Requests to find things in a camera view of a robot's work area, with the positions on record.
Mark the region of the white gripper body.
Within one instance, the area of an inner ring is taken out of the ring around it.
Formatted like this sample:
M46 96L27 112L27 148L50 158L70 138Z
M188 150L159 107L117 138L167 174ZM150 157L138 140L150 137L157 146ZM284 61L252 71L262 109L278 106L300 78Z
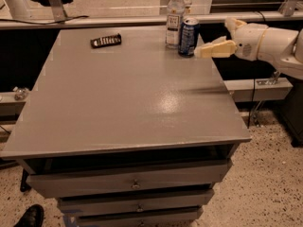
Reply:
M255 61L260 40L268 28L267 25L255 23L239 26L234 34L234 42L237 46L235 55L240 59Z

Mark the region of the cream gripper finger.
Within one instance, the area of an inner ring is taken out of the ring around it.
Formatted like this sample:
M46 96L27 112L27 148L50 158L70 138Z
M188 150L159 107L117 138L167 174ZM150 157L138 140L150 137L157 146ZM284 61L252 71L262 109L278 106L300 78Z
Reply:
M236 30L241 27L245 26L246 22L242 20L238 20L236 18L227 17L224 22L224 26L227 28L227 30L230 33L231 38L234 38Z
M232 40L227 40L225 36L216 40L197 46L194 50L194 55L197 58L229 58L237 50L236 43Z

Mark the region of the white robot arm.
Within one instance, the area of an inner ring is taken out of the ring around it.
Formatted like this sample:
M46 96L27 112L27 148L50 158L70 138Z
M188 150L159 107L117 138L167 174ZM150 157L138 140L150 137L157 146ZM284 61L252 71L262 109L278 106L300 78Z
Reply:
M303 79L303 31L246 23L236 18L224 22L231 39L225 36L197 46L197 58L228 58L266 61L278 73Z

